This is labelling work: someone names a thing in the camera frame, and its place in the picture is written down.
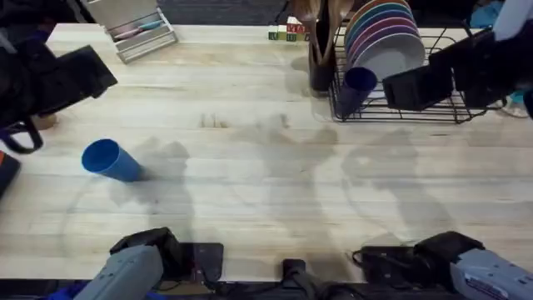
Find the butcher block countertop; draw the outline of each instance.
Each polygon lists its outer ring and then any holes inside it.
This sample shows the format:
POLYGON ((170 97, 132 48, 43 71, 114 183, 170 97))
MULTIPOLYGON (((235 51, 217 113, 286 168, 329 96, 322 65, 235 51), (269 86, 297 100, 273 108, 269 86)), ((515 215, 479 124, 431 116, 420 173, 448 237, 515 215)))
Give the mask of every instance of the butcher block countertop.
POLYGON ((120 238, 159 227, 223 243, 225 280, 279 278, 281 260, 299 257, 321 278, 360 281, 351 251, 448 230, 533 271, 533 121, 340 124, 310 91, 305 43, 268 41, 267 27, 176 31, 178 44, 124 65, 99 26, 56 28, 57 55, 90 44, 119 84, 15 156, 0 278, 92 278, 120 238), (99 138, 151 179, 84 171, 99 138))

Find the purple plate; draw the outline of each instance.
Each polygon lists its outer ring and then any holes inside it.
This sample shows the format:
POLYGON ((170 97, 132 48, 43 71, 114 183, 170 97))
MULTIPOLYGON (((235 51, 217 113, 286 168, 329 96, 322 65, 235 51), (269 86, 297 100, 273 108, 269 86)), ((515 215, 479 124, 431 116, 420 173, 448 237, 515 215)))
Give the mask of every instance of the purple plate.
POLYGON ((379 80, 424 64, 426 50, 420 37, 410 32, 385 35, 360 52, 354 67, 372 70, 379 80))
POLYGON ((355 62, 355 60, 357 59, 355 54, 357 50, 361 48, 361 45, 366 42, 366 40, 372 38, 374 35, 386 28, 391 28, 395 26, 408 26, 414 31, 417 31, 416 25, 412 22, 412 20, 405 17, 391 17, 388 19, 381 20, 380 22, 375 22, 370 27, 365 29, 361 34, 359 34, 359 36, 356 38, 356 41, 351 45, 350 52, 346 55, 348 62, 355 62))
POLYGON ((350 56, 350 66, 353 65, 353 63, 357 60, 357 58, 361 55, 363 51, 365 51, 368 47, 370 47, 373 43, 376 41, 388 37, 392 34, 397 33, 410 33, 412 35, 415 35, 418 37, 418 32, 409 26, 403 26, 403 25, 394 25, 391 27, 383 28, 380 31, 374 33, 371 37, 369 37, 366 41, 364 41, 361 46, 354 51, 354 53, 350 56))
POLYGON ((382 4, 379 7, 375 7, 376 14, 371 15, 367 14, 364 15, 362 19, 356 22, 354 26, 351 28, 349 32, 346 33, 345 39, 345 50, 346 53, 350 52, 350 48, 353 45, 353 43, 356 41, 356 37, 359 36, 365 29, 370 27, 374 23, 378 23, 381 20, 385 20, 387 18, 409 18, 413 19, 412 15, 409 13, 409 10, 407 7, 404 7, 400 4, 396 3, 388 3, 388 4, 382 4))

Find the wire dish rack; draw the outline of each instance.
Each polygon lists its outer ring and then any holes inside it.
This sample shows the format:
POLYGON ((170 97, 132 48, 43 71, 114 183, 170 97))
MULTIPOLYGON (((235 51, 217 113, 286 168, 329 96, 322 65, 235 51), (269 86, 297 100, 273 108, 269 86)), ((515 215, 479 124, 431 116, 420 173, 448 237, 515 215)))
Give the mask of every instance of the wire dish rack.
MULTIPOLYGON (((392 109, 387 106, 383 86, 379 82, 377 88, 363 102, 361 108, 347 117, 342 117, 336 113, 336 100, 339 95, 339 89, 344 79, 344 72, 346 66, 346 54, 344 50, 344 37, 346 32, 346 25, 349 20, 345 20, 342 26, 337 30, 335 36, 335 55, 336 66, 335 75, 329 89, 329 100, 331 104, 331 114, 333 119, 337 122, 438 122, 438 123, 455 123, 461 124, 468 122, 471 119, 482 116, 489 110, 498 110, 506 105, 506 100, 503 99, 500 105, 494 107, 468 108, 465 106, 464 98, 461 92, 454 91, 451 97, 439 102, 432 107, 429 107, 421 112, 392 109)), ((465 28, 468 35, 471 35, 470 30, 465 28)), ((447 28, 442 29, 439 35, 435 36, 421 36, 422 42, 426 45, 426 61, 428 63, 428 56, 432 53, 438 52, 443 48, 456 43, 457 41, 446 35, 449 32, 447 28)))

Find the white plate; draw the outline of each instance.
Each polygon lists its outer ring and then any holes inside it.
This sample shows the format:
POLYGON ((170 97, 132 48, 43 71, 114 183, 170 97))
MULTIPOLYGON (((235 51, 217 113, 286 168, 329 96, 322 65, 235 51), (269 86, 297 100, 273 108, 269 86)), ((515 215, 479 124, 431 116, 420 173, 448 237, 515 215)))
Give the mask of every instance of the white plate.
POLYGON ((424 64, 426 50, 419 37, 397 33, 375 41, 357 60, 353 67, 372 70, 379 81, 424 64))

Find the black strap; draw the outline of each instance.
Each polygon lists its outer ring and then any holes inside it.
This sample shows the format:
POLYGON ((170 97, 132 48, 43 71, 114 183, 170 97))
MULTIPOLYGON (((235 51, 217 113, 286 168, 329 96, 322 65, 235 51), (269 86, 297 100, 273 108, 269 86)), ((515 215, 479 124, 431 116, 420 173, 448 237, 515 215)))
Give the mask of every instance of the black strap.
POLYGON ((19 154, 30 154, 42 147, 43 142, 39 131, 35 128, 35 124, 30 117, 25 117, 24 120, 16 125, 8 127, 3 130, 0 139, 6 144, 7 148, 19 154), (12 135, 16 133, 28 133, 32 139, 33 147, 24 147, 12 135))

